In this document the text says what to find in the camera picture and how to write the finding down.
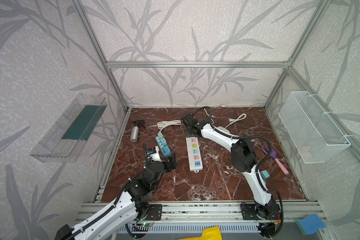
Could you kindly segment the teal power strip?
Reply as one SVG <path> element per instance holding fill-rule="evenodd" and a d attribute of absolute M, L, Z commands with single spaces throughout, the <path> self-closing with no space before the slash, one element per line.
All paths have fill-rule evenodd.
<path fill-rule="evenodd" d="M 169 157 L 172 153 L 171 153 L 171 150 L 168 146 L 168 143 L 166 145 L 163 145 L 161 142 L 160 142 L 160 138 L 158 136 L 155 137 L 156 139 L 156 142 L 160 148 L 160 150 L 162 151 L 163 153 L 163 156 L 164 157 Z"/>

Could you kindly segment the long white power strip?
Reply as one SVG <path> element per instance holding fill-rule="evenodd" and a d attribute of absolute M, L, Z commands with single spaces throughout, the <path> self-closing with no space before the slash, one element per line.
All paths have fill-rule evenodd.
<path fill-rule="evenodd" d="M 198 173 L 203 170 L 202 158 L 198 139 L 195 137 L 186 138 L 189 169 L 191 172 Z"/>

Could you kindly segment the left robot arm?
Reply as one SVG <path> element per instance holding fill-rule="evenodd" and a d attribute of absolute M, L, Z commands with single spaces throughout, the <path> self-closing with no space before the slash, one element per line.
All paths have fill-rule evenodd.
<path fill-rule="evenodd" d="M 64 225 L 56 240 L 105 240 L 120 227 L 148 214 L 146 199 L 158 189 L 165 173 L 177 167 L 176 155 L 166 161 L 152 161 L 146 168 L 127 180 L 118 196 L 87 220 L 73 226 Z"/>

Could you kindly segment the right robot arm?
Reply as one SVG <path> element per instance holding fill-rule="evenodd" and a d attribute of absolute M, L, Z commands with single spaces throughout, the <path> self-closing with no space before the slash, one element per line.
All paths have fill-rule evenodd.
<path fill-rule="evenodd" d="M 203 137 L 224 147 L 231 153 L 233 167 L 241 172 L 253 193 L 255 211 L 261 219 L 267 219 L 270 214 L 276 211 L 277 202 L 272 192 L 266 186 L 265 180 L 260 175 L 259 167 L 270 157 L 267 154 L 263 160 L 257 161 L 251 139 L 263 139 L 269 147 L 271 142 L 261 136 L 236 136 L 222 131 L 213 125 L 211 120 L 197 120 L 192 113 L 181 119 L 185 125 L 185 133 L 192 137 Z"/>

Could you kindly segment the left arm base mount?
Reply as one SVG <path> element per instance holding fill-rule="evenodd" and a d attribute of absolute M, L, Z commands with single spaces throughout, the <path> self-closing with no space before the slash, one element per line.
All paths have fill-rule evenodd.
<path fill-rule="evenodd" d="M 163 205 L 148 204 L 139 215 L 140 221 L 160 221 L 163 213 Z"/>

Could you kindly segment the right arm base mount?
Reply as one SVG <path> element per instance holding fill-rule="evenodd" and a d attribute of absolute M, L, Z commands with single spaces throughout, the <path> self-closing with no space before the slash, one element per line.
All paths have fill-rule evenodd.
<path fill-rule="evenodd" d="M 279 205 L 276 205 L 269 214 L 261 214 L 258 207 L 251 203 L 242 202 L 239 208 L 242 219 L 245 221 L 277 221 L 282 215 Z"/>

